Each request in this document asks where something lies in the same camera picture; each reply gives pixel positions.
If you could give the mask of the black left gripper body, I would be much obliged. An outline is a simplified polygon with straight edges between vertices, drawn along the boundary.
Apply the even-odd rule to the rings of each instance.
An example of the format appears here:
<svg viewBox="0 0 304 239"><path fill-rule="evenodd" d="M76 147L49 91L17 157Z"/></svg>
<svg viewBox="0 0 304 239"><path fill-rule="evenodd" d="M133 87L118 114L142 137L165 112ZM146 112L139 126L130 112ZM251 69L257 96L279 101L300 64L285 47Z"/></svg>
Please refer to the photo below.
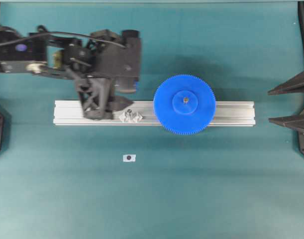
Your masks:
<svg viewBox="0 0 304 239"><path fill-rule="evenodd" d="M120 34L110 30L92 32L90 35L64 32L67 38L63 49L64 79L72 74L81 77L124 78L124 31Z"/></svg>

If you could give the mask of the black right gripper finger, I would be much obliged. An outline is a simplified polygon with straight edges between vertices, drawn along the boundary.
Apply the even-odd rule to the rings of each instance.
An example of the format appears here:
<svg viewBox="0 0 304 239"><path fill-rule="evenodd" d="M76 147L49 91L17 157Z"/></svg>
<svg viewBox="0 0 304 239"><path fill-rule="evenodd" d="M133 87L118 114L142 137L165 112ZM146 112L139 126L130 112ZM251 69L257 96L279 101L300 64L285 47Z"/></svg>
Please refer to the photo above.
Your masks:
<svg viewBox="0 0 304 239"><path fill-rule="evenodd" d="M288 117L269 118L269 122L282 127L290 128L304 135L304 114Z"/></svg>
<svg viewBox="0 0 304 239"><path fill-rule="evenodd" d="M304 93L304 71L268 91L268 95Z"/></svg>

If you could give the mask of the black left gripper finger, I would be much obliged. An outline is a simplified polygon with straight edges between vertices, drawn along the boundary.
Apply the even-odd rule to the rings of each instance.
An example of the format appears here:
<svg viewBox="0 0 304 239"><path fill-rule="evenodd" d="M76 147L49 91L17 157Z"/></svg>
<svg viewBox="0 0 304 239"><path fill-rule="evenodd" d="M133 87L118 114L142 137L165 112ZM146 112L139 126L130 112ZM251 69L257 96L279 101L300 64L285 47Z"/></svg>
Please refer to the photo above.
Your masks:
<svg viewBox="0 0 304 239"><path fill-rule="evenodd" d="M125 108L134 104L134 101L123 97L123 96L113 96L108 100L108 110L111 112L117 112L124 110Z"/></svg>
<svg viewBox="0 0 304 239"><path fill-rule="evenodd" d="M113 118L111 102L114 100L113 78L76 78L76 91L83 110L83 116L91 120Z"/></svg>

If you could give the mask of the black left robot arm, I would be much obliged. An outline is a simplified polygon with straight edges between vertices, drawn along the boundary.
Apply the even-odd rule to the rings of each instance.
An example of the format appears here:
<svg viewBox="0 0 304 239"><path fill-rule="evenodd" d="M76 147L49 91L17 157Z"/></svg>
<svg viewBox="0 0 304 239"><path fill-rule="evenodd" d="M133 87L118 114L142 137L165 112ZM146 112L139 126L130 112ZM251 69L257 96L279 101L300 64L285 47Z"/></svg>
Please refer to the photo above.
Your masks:
<svg viewBox="0 0 304 239"><path fill-rule="evenodd" d="M30 73L74 82L83 116L109 120L133 104L140 77L141 38L136 30L100 30L86 36L50 32L40 25L22 36L0 25L0 73Z"/></svg>

